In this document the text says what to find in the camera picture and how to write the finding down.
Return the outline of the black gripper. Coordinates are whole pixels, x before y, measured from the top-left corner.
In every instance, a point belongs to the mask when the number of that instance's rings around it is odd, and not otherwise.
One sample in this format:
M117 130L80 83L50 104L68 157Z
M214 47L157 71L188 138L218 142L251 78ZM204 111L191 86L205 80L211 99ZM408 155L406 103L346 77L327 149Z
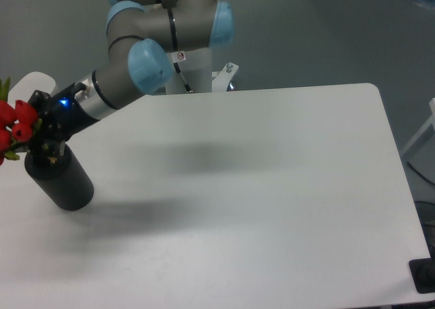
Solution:
M99 121L88 115L75 99L77 93L85 90L83 83L76 83L54 96L41 90L32 93L28 104L36 110L42 124L41 130L34 130L28 142L27 160L36 164L67 161L65 142Z

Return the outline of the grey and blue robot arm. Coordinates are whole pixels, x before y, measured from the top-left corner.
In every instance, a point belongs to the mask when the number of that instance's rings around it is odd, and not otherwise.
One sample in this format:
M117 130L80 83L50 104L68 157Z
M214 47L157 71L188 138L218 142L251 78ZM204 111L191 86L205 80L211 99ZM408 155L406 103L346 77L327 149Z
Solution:
M51 96L31 98L41 126L28 158L59 162L73 135L155 93L177 72L170 54L227 46L234 37L229 3L220 0L109 0L108 63Z

